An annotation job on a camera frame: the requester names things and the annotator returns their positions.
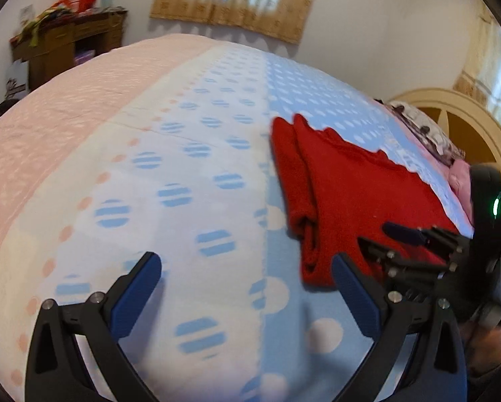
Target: blue gripper pad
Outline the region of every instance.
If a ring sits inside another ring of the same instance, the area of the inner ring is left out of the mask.
[[[354,271],[358,272],[358,276],[364,275],[354,263],[350,262],[354,267],[349,267],[346,259],[350,262],[346,254],[334,256],[332,278],[362,334],[376,341],[381,336],[381,312]]]
[[[132,331],[160,278],[161,259],[152,254],[111,310],[110,331],[115,341]]]

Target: pink dot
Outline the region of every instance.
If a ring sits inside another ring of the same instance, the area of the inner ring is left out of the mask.
[[[10,374],[10,379],[12,380],[14,385],[19,387],[20,385],[22,385],[22,382],[23,382],[22,372],[20,372],[18,369],[14,369],[12,371],[12,373]]]
[[[40,299],[38,299],[36,296],[33,296],[31,299],[29,299],[29,302],[27,302],[27,306],[25,307],[25,310],[27,311],[27,314],[29,316],[32,316],[37,312],[39,303]]]
[[[86,210],[89,205],[92,204],[92,198],[91,197],[86,197],[83,198],[80,203],[77,205],[77,209],[82,212],[83,210]]]
[[[19,347],[19,350],[21,350],[22,352],[27,352],[27,348],[29,347],[29,340],[27,339],[27,335],[25,334],[22,334],[19,336],[18,338],[18,347]]]
[[[118,154],[115,157],[113,157],[113,159],[111,161],[113,163],[118,163],[118,162],[121,162],[122,160],[124,160],[125,158],[126,158],[126,156],[124,154]]]
[[[105,183],[107,180],[111,178],[111,174],[109,172],[102,172],[98,177],[96,178],[96,183],[102,184]]]
[[[55,259],[54,258],[50,258],[42,266],[42,276],[44,278],[47,278],[48,276],[51,275],[51,273],[53,272],[54,268],[55,268]]]
[[[60,242],[66,242],[70,236],[72,236],[72,233],[74,232],[74,228],[71,225],[65,226],[61,230],[61,233],[59,234],[59,241]]]

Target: bedsheet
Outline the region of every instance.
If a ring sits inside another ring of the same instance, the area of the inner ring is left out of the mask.
[[[334,398],[371,340],[338,292],[301,284],[268,143],[271,119],[295,112],[417,172],[472,233],[445,178],[349,85],[191,35],[114,50],[0,119],[0,381],[15,400],[41,301],[106,290],[144,251],[160,255],[163,275],[120,344],[160,400]]]

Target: blue polka dot fabric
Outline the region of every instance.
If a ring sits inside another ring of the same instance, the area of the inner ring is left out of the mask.
[[[121,161],[107,163],[110,178],[92,188],[92,204],[41,289],[60,304],[83,301],[156,252],[161,281],[120,344],[160,400],[330,402],[372,340],[338,292],[301,284],[299,243],[287,231],[271,159],[271,120],[300,113],[314,128],[384,150],[431,185],[462,233],[470,227],[445,179],[393,118],[349,85],[234,45],[192,64],[108,123],[115,144],[117,134],[132,142],[115,153]],[[190,72],[186,90],[170,90]],[[146,115],[152,124],[142,130],[133,120]],[[412,343],[381,398],[397,384]]]

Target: red garment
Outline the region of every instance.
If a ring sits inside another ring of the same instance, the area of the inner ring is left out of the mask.
[[[425,249],[401,245],[382,232],[385,221],[410,228],[438,225],[456,232],[431,187],[418,174],[388,159],[345,142],[331,128],[316,131],[295,115],[294,124],[276,118],[272,126],[276,168],[291,230],[301,240],[302,279],[332,287],[332,257],[346,252],[365,274],[382,276],[358,248],[364,236],[396,249],[407,258],[442,263]]]

